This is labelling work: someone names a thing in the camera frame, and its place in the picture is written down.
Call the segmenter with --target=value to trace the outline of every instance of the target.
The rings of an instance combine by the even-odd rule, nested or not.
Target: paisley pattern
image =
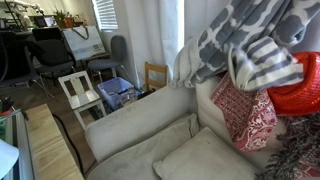
[[[296,179],[303,177],[320,177],[320,167],[315,159],[319,154],[308,152],[308,156],[303,156],[300,160],[300,166],[294,169]]]
[[[213,91],[211,100],[223,112],[231,140],[241,151],[259,151],[266,146],[277,117],[266,90],[236,89],[226,74]]]

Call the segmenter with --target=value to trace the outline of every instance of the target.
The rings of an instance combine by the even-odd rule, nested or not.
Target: white chair
[[[83,80],[81,81],[80,78],[85,78],[85,81],[87,83],[87,88],[85,89],[82,85]],[[70,94],[69,90],[72,90],[71,87],[67,88],[66,82],[70,81],[72,87],[73,87],[73,94]],[[69,103],[71,108],[73,109],[74,113],[76,114],[81,126],[83,129],[86,128],[85,123],[83,122],[83,119],[80,115],[80,112],[89,109],[93,106],[100,106],[100,110],[103,114],[103,116],[106,116],[106,111],[104,109],[104,106],[102,104],[102,101],[100,99],[100,96],[97,94],[97,92],[93,89],[92,84],[89,80],[88,74],[86,71],[77,72],[74,74],[70,74],[67,76],[63,76],[59,78],[59,82],[65,92],[65,94],[68,97]]]

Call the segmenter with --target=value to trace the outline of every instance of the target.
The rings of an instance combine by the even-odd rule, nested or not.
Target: window
[[[101,30],[118,29],[113,0],[93,0],[93,3],[99,28]]]

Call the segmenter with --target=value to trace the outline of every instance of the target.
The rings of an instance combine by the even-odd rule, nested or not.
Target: couch
[[[235,148],[210,100],[219,80],[166,86],[91,123],[86,139],[99,165],[88,179],[254,179],[274,151]]]

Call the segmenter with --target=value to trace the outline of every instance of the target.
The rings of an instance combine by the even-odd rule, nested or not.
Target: bag
[[[63,34],[76,60],[106,52],[95,26],[69,28]]]

